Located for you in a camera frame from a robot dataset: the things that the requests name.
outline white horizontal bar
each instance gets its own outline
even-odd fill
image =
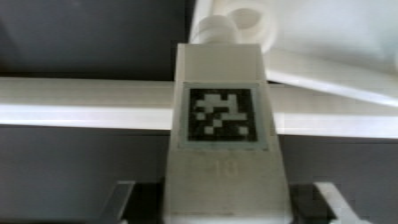
[[[269,80],[398,107],[398,76],[274,49],[265,56]]]
[[[173,82],[0,78],[0,123],[171,130]],[[398,109],[270,85],[279,134],[398,138]]]

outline dark gray background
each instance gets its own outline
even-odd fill
[[[173,80],[194,0],[0,0],[0,76]],[[0,219],[98,217],[118,180],[164,177],[169,132],[0,126]],[[398,220],[398,141],[281,136],[290,183],[333,181]]]

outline qr-like code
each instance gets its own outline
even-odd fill
[[[190,89],[189,141],[258,141],[251,89]]]

